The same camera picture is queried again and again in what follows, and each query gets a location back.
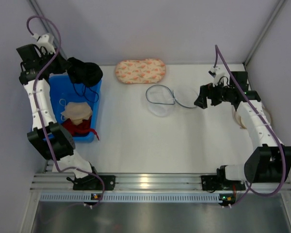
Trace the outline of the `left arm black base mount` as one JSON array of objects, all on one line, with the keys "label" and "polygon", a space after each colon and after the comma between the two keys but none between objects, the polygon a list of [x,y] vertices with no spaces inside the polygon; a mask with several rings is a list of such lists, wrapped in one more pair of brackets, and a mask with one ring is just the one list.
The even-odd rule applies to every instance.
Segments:
[{"label": "left arm black base mount", "polygon": [[[115,187],[115,179],[114,175],[101,175],[100,178],[104,183],[104,187],[106,191],[112,191]],[[67,180],[73,183],[73,190],[80,190],[80,191],[89,191],[89,190],[97,190],[102,191],[103,186],[101,181],[93,177],[92,175],[88,175],[84,178],[77,179],[76,177],[72,180],[67,178]]]}]

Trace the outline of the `black bra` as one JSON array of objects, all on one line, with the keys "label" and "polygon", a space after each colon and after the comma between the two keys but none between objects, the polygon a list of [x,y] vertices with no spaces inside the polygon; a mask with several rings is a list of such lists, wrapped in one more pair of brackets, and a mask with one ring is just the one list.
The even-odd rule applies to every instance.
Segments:
[{"label": "black bra", "polygon": [[[91,88],[97,85],[103,77],[99,65],[92,62],[83,62],[75,57],[68,58],[68,62],[70,67],[67,69],[67,73],[77,96],[85,98],[90,103],[98,102],[99,94]],[[86,90],[94,93],[92,100],[87,98]]]}]

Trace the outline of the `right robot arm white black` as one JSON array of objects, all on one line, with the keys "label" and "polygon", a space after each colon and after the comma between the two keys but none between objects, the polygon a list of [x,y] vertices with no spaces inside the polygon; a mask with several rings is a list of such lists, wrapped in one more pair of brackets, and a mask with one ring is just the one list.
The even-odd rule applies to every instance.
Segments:
[{"label": "right robot arm white black", "polygon": [[229,102],[240,116],[253,145],[253,152],[243,165],[223,165],[217,173],[225,181],[249,183],[285,182],[291,168],[291,146],[285,146],[274,133],[263,110],[257,91],[250,90],[246,71],[233,71],[230,77],[212,68],[213,82],[202,85],[195,106],[206,109]]}]

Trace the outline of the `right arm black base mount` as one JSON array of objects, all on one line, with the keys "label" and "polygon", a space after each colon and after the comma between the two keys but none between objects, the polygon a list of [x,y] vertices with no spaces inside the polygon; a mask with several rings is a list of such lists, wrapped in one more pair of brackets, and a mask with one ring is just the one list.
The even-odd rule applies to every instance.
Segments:
[{"label": "right arm black base mount", "polygon": [[202,175],[202,190],[215,191],[244,191],[245,185],[241,181],[229,181],[218,175]]}]

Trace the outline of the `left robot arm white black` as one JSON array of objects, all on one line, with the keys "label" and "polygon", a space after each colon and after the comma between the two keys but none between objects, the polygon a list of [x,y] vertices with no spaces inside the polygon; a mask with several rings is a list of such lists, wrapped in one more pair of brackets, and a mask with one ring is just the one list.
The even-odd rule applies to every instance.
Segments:
[{"label": "left robot arm white black", "polygon": [[32,110],[29,142],[57,171],[74,173],[75,190],[103,187],[90,162],[76,151],[75,139],[96,134],[101,68],[76,58],[65,59],[57,50],[28,44],[17,49],[21,57],[19,80]]}]

